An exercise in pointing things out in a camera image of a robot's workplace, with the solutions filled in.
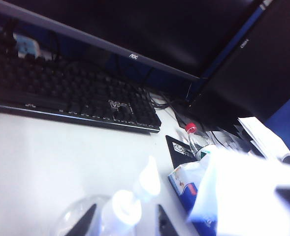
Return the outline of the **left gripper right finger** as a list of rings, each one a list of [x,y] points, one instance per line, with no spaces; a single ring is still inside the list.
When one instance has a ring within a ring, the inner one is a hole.
[[[161,205],[157,205],[156,210],[156,235],[157,236],[178,236],[172,222]]]

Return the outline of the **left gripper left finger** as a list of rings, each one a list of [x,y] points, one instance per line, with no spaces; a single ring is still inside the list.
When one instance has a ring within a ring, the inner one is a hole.
[[[92,205],[69,231],[70,236],[85,236],[90,227],[97,205]]]

